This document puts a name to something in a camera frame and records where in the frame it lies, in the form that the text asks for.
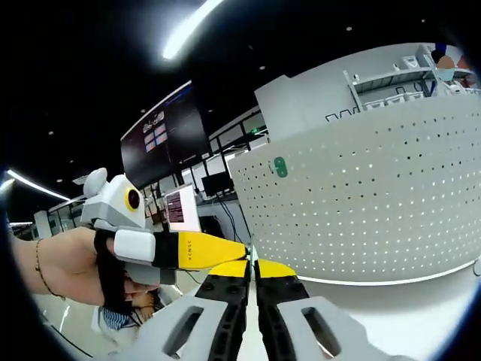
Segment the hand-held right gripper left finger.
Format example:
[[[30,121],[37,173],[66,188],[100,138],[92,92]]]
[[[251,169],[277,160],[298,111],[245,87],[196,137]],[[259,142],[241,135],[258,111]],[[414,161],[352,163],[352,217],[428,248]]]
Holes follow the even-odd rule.
[[[142,326],[134,360],[236,360],[246,329],[250,261],[213,268],[197,291]]]

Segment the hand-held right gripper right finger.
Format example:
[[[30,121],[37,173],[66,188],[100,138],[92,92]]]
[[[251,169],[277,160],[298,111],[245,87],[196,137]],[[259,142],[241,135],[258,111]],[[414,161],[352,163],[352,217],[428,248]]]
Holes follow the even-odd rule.
[[[288,266],[254,263],[259,330],[270,360],[378,360],[365,328],[321,296],[311,297]]]

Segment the person's left hand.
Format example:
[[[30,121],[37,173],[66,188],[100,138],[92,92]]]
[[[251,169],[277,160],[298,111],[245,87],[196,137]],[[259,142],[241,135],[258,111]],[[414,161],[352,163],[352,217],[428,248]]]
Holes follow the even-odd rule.
[[[36,242],[34,294],[57,295],[88,305],[105,297],[96,262],[95,231],[79,227]]]

